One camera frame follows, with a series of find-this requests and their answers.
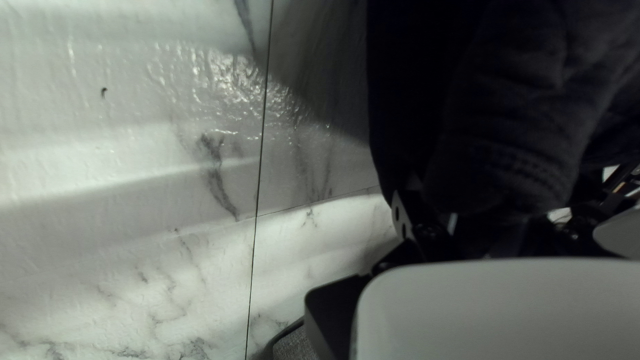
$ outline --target white marble tile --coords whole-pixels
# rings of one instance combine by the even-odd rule
[[[259,214],[376,186],[365,2],[275,0]]]
[[[396,243],[377,188],[258,217],[248,357],[303,315],[308,290],[358,272]]]
[[[244,358],[255,219],[0,284],[0,359]]]
[[[0,3],[0,282],[255,216],[269,17],[268,0]]]

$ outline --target gray fabric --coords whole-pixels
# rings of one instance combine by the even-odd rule
[[[304,325],[273,345],[273,360],[320,360],[307,338]]]

